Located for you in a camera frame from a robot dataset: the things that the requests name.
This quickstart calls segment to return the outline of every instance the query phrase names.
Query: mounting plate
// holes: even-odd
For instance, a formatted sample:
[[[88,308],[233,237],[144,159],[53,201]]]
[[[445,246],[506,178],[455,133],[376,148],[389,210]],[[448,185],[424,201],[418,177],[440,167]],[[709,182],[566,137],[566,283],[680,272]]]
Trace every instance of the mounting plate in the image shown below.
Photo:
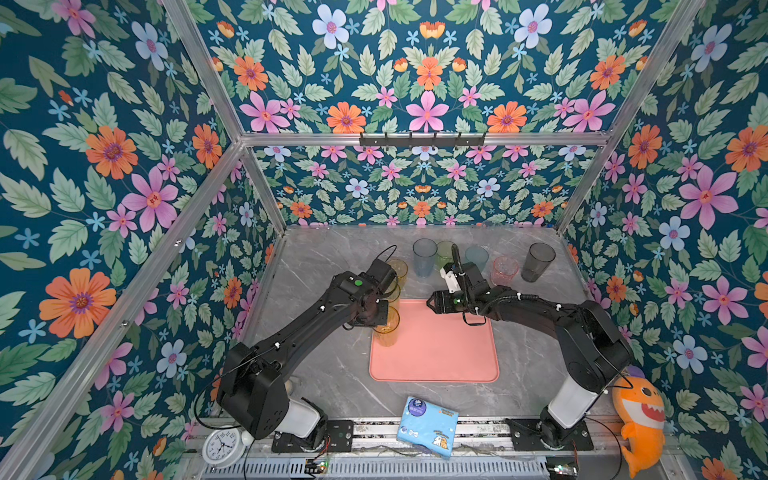
[[[328,452],[351,452],[353,429],[355,422],[352,420],[329,420],[326,428],[326,437],[330,438]],[[316,452],[305,452],[293,442],[295,437],[291,434],[277,435],[272,441],[272,453],[320,453],[325,446],[321,445]]]

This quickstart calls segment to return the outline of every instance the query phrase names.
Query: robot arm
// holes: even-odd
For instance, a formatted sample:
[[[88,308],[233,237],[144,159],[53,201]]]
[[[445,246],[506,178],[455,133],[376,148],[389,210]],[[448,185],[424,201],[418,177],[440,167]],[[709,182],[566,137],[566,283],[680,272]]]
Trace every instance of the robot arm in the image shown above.
[[[561,447],[600,393],[630,364],[628,345],[596,302],[560,304],[506,286],[490,287],[475,264],[461,262],[455,246],[453,257],[441,271],[449,289],[434,292],[427,301],[435,313],[470,313],[520,323],[560,343],[568,376],[541,412],[540,429],[547,445]]]

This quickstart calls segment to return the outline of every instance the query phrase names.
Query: gray marble surface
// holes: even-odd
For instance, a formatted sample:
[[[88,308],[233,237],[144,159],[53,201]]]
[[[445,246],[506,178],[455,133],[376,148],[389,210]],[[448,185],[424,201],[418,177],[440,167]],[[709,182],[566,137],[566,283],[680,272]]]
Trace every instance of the gray marble surface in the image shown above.
[[[511,285],[523,293],[549,300],[580,303],[584,285],[567,251],[553,229],[540,227],[334,227],[290,229],[256,332],[263,339],[300,315],[325,291],[333,275],[367,270],[384,248],[396,244],[394,257],[409,264],[412,245],[419,238],[451,240],[464,254],[477,244],[490,253],[484,275],[490,279],[492,261],[506,255],[522,266],[532,243],[553,246],[557,258],[535,283],[519,274]],[[445,289],[435,270],[429,278],[408,275],[404,298],[426,299]],[[296,368],[294,396],[304,396],[330,416],[400,416],[408,396],[457,410],[462,415],[538,415],[557,393],[565,376],[558,343],[549,336],[514,323],[493,323],[500,375],[493,383],[378,382],[371,378],[371,331],[338,329]],[[608,396],[591,410],[614,413]]]

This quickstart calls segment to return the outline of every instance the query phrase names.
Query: clock face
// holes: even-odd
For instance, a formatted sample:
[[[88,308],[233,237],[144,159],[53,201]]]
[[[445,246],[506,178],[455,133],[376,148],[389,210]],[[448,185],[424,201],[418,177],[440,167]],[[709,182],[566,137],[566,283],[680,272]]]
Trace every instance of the clock face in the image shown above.
[[[237,430],[220,430],[209,437],[205,452],[208,458],[218,462],[232,453],[239,441]]]

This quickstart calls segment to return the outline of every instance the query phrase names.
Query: cable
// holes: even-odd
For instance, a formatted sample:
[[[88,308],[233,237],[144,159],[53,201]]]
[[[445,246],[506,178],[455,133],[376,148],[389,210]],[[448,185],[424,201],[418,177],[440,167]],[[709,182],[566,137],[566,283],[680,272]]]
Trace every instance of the cable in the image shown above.
[[[619,442],[619,438],[616,436],[616,434],[614,433],[614,431],[613,431],[613,430],[611,430],[611,429],[609,429],[609,428],[608,428],[608,426],[607,426],[607,425],[605,425],[603,422],[601,422],[600,420],[592,419],[592,418],[590,418],[590,417],[585,417],[585,418],[586,418],[587,420],[591,420],[592,422],[597,422],[597,423],[599,423],[600,425],[602,425],[603,427],[605,427],[605,429],[606,429],[606,430],[608,430],[608,431],[611,433],[611,435],[613,435],[613,436],[614,436],[614,439],[616,440],[616,446],[619,448],[619,467],[616,469],[616,473],[614,473],[614,476],[612,476],[612,477],[610,477],[610,478],[608,479],[608,480],[615,480],[615,479],[616,479],[616,477],[618,477],[618,476],[619,476],[619,473],[621,473],[621,463],[622,463],[622,461],[621,461],[621,459],[622,459],[622,454],[621,454],[621,442]]]

